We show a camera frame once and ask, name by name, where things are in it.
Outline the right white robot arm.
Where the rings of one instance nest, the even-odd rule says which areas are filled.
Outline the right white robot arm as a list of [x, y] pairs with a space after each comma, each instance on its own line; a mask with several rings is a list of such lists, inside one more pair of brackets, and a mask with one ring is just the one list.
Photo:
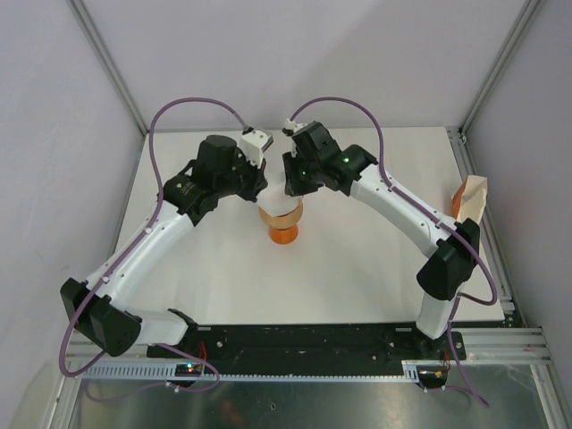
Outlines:
[[286, 121], [283, 134], [292, 148], [282, 156], [285, 191], [293, 197], [321, 188], [338, 191], [369, 206], [403, 232], [427, 258], [416, 275], [424, 292], [412, 336], [421, 358], [434, 358], [444, 348], [454, 300], [477, 264], [480, 228], [472, 220], [458, 223], [427, 205], [390, 177], [380, 163], [359, 145], [340, 148], [320, 123]]

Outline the orange glass carafe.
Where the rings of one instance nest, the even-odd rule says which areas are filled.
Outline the orange glass carafe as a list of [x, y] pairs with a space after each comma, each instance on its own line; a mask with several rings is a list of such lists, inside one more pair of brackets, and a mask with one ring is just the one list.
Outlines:
[[296, 240], [299, 235], [299, 228], [293, 225], [287, 229], [276, 229], [270, 227], [268, 229], [270, 239], [278, 245], [289, 245]]

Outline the wooden dripper ring holder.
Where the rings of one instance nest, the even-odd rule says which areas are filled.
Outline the wooden dripper ring holder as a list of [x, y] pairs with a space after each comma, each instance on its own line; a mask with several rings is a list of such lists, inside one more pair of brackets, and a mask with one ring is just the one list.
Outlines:
[[298, 203], [296, 208], [287, 214], [270, 215], [262, 208], [258, 208], [258, 213], [263, 223], [275, 230], [288, 230], [300, 221], [303, 215], [303, 204]]

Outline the white paper coffee filter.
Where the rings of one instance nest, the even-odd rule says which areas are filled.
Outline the white paper coffee filter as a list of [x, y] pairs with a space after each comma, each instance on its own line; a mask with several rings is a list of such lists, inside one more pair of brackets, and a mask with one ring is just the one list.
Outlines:
[[257, 205], [272, 217], [287, 215], [294, 211], [301, 197], [293, 197], [286, 193], [285, 181], [270, 182], [257, 195]]

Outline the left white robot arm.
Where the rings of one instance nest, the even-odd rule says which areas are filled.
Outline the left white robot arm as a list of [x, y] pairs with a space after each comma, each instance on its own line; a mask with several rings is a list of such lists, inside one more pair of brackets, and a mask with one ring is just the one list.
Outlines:
[[209, 135], [196, 158], [166, 181], [154, 212], [126, 245], [86, 280], [68, 279], [60, 289], [65, 312], [79, 333], [111, 357], [137, 344], [165, 343], [176, 356], [198, 345], [191, 321], [178, 310], [146, 312], [131, 307], [135, 291], [151, 269], [181, 238], [216, 209], [222, 198], [254, 202], [267, 182], [265, 151], [271, 134], [242, 133], [239, 140]]

